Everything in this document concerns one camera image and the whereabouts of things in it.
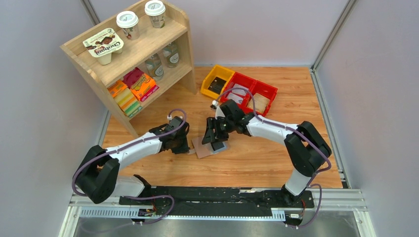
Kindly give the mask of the dark grey credit card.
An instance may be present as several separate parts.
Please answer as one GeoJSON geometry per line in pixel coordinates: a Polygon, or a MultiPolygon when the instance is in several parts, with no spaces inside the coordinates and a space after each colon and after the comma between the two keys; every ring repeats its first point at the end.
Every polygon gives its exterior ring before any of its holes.
{"type": "Polygon", "coordinates": [[[222,151],[225,151],[227,149],[226,142],[213,142],[213,143],[211,143],[211,147],[212,147],[213,152],[215,154],[219,153],[219,152],[222,152],[222,151]]]}

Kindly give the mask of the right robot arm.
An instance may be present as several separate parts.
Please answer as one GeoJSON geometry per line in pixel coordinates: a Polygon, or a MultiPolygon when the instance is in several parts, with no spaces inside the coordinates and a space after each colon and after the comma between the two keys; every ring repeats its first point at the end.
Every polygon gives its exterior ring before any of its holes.
{"type": "Polygon", "coordinates": [[[249,137],[261,137],[286,147],[293,172],[282,187],[282,200],[287,206],[296,206],[302,199],[301,193],[319,172],[324,163],[329,163],[332,150],[315,126],[304,121],[301,124],[286,124],[245,113],[234,100],[222,104],[213,102],[215,116],[207,118],[207,128],[202,145],[210,144],[213,149],[237,132],[249,137]]]}

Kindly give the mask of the beige card holder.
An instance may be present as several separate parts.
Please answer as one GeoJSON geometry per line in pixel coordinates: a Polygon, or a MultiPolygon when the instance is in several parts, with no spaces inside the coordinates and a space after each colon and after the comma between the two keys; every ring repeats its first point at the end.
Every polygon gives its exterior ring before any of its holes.
{"type": "Polygon", "coordinates": [[[193,147],[194,147],[194,151],[195,151],[195,154],[197,155],[198,159],[202,159],[202,158],[205,158],[205,157],[208,157],[208,156],[215,155],[215,153],[213,152],[213,149],[211,147],[211,143],[202,145],[202,138],[203,138],[203,136],[196,137],[196,138],[192,139],[192,144],[193,144],[193,147]]]}

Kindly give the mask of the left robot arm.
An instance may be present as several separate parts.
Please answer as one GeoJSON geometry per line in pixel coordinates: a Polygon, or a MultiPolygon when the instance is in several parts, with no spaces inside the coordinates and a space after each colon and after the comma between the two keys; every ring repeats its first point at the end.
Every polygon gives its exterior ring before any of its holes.
{"type": "Polygon", "coordinates": [[[132,196],[140,205],[149,202],[151,191],[138,178],[127,178],[119,171],[150,155],[171,150],[186,154],[189,123],[175,116],[169,123],[150,129],[128,143],[107,149],[92,146],[72,179],[72,188],[80,196],[98,204],[110,197],[132,196]]]}

